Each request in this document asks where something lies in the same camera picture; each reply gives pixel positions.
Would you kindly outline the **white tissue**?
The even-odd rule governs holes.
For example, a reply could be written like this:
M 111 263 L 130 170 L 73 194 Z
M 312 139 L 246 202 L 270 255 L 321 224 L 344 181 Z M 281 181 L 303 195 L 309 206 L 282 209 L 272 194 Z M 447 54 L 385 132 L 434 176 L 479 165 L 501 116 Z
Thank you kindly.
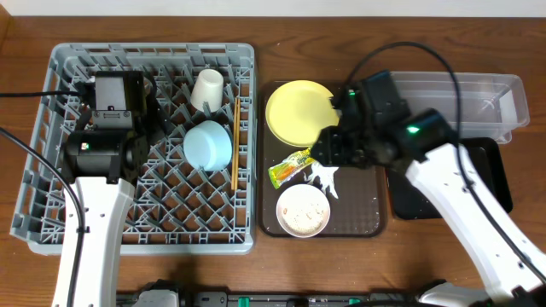
M 304 175 L 304 180 L 307 184 L 313 184 L 315 179 L 319 179 L 321 190 L 326 194 L 326 190 L 335 198 L 339 196 L 335 190 L 334 174 L 339 168 L 337 166 L 323 166 L 319 162 L 315 161 L 311 164 L 311 174 L 309 176 Z

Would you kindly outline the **green pandan cake wrapper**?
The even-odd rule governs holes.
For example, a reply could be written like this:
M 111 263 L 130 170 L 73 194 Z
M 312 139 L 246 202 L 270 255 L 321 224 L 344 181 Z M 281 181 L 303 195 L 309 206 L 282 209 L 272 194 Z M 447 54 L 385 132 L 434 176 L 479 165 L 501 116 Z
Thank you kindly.
M 315 160 L 311 157 L 311 149 L 300 150 L 291 153 L 281 163 L 268 169 L 270 181 L 275 189 L 280 188 L 285 182 L 311 165 Z

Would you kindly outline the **wooden chopsticks pair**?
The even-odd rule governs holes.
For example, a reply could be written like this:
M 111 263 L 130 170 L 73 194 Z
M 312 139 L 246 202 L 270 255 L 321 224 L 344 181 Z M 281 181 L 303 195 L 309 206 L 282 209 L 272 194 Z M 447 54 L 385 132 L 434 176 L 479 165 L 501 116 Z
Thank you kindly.
M 240 142 L 240 127 L 241 127 L 241 99 L 237 97 L 235 99 L 235 112 L 234 112 L 234 149 L 233 149 L 233 161 L 232 161 L 232 183 L 231 189 L 235 193 L 238 185 L 238 162 L 239 162 L 239 142 Z

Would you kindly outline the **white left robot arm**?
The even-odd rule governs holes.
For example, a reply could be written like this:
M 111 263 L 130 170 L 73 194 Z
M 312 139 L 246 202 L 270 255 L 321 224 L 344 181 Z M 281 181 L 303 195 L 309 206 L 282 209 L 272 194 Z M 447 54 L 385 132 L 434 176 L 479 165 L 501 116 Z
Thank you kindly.
M 54 306 L 113 306 L 122 233 L 151 146 L 172 126 L 141 71 L 98 72 L 60 149 L 65 231 Z

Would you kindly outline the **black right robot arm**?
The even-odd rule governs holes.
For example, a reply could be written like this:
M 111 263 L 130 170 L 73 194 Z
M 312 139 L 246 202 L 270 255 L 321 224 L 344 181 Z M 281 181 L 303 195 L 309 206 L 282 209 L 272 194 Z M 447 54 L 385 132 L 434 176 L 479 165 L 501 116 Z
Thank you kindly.
M 545 255 L 521 232 L 479 176 L 467 149 L 437 110 L 414 115 L 396 90 L 378 96 L 346 89 L 332 100 L 340 116 L 311 155 L 324 166 L 404 174 L 436 208 L 485 286 L 477 306 L 543 306 Z

